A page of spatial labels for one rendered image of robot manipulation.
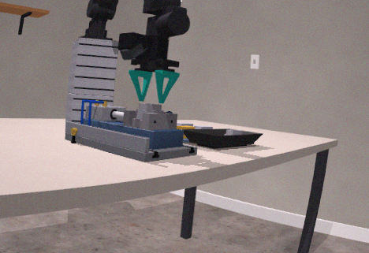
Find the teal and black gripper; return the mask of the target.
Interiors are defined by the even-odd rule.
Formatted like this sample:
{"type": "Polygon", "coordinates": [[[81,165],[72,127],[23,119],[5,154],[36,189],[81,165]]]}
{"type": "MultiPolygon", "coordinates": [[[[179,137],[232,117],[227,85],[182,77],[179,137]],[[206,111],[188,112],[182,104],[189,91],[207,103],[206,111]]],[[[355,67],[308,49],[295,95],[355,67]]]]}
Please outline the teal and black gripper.
{"type": "MultiPolygon", "coordinates": [[[[167,39],[168,40],[168,39],[167,39]]],[[[176,73],[175,69],[168,69],[168,67],[178,67],[179,61],[172,61],[167,59],[169,40],[166,45],[166,59],[164,58],[145,58],[145,59],[132,59],[131,65],[140,65],[139,68],[135,70],[129,70],[129,75],[135,86],[136,93],[139,101],[143,102],[147,94],[147,89],[151,81],[152,72],[155,72],[157,92],[158,92],[158,102],[164,103],[170,89],[177,81],[180,73],[176,73]],[[140,90],[140,84],[138,76],[143,77],[143,90],[140,90]],[[162,88],[164,78],[169,78],[166,85],[166,89],[162,95],[162,88]]]]}

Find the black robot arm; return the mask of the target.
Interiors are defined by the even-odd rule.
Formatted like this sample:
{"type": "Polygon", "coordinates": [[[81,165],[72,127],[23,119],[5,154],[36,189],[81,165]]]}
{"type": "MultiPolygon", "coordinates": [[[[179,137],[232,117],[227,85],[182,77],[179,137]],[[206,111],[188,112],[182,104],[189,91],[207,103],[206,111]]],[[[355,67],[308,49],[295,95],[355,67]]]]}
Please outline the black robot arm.
{"type": "MultiPolygon", "coordinates": [[[[90,29],[86,29],[85,35],[81,37],[113,41],[111,38],[106,38],[105,29],[106,22],[114,18],[117,4],[118,0],[90,0],[87,8],[87,17],[91,18],[88,27],[90,29]],[[96,17],[101,18],[99,20],[96,17]]],[[[167,39],[164,37],[183,35],[189,30],[190,20],[187,9],[181,7],[181,0],[144,0],[143,13],[156,16],[148,17],[146,35],[135,32],[119,35],[118,49],[122,58],[124,60],[166,59],[167,39]]]]}

